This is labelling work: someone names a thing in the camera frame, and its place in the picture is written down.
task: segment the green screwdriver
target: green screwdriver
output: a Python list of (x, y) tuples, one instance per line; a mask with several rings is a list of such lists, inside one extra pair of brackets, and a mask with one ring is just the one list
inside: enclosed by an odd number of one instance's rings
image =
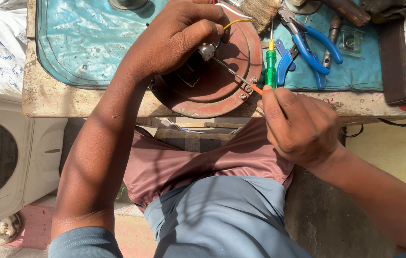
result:
[(267, 68), (265, 69), (265, 85), (270, 85), (271, 88), (276, 89), (276, 52), (275, 41), (273, 40), (273, 21), (271, 22), (270, 41), (268, 42), (268, 51), (266, 55)]

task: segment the maroon shorts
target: maroon shorts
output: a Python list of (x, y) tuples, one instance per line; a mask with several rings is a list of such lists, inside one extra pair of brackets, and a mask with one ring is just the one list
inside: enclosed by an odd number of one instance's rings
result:
[(263, 118), (251, 119), (228, 143), (204, 153), (179, 150), (136, 126), (123, 180), (130, 199), (146, 208), (170, 190), (214, 175), (264, 177), (287, 189), (293, 166), (267, 140)]

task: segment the paint brush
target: paint brush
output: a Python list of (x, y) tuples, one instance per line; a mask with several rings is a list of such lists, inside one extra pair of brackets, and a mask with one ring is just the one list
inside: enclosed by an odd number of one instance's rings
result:
[(275, 18), (281, 0), (225, 0), (229, 5), (252, 17), (257, 33), (263, 32)]

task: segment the person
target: person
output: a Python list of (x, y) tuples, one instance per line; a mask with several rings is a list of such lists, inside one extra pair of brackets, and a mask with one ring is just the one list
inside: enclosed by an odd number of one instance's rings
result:
[(227, 43), (228, 23), (208, 0), (170, 0), (132, 44), (64, 165), (49, 257), (122, 257), (114, 237), (122, 178), (154, 231), (155, 257), (311, 257), (284, 227), (298, 164), (347, 193), (406, 258), (406, 184), (345, 149), (338, 115), (323, 101), (265, 85), (265, 119), (205, 153), (135, 127), (152, 76), (174, 71), (203, 43)]

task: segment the wire connector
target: wire connector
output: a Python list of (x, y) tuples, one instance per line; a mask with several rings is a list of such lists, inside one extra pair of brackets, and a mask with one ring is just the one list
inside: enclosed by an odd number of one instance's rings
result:
[(212, 43), (198, 47), (198, 52), (205, 62), (209, 61), (214, 56), (214, 51), (216, 51), (216, 47), (214, 47), (214, 44)]

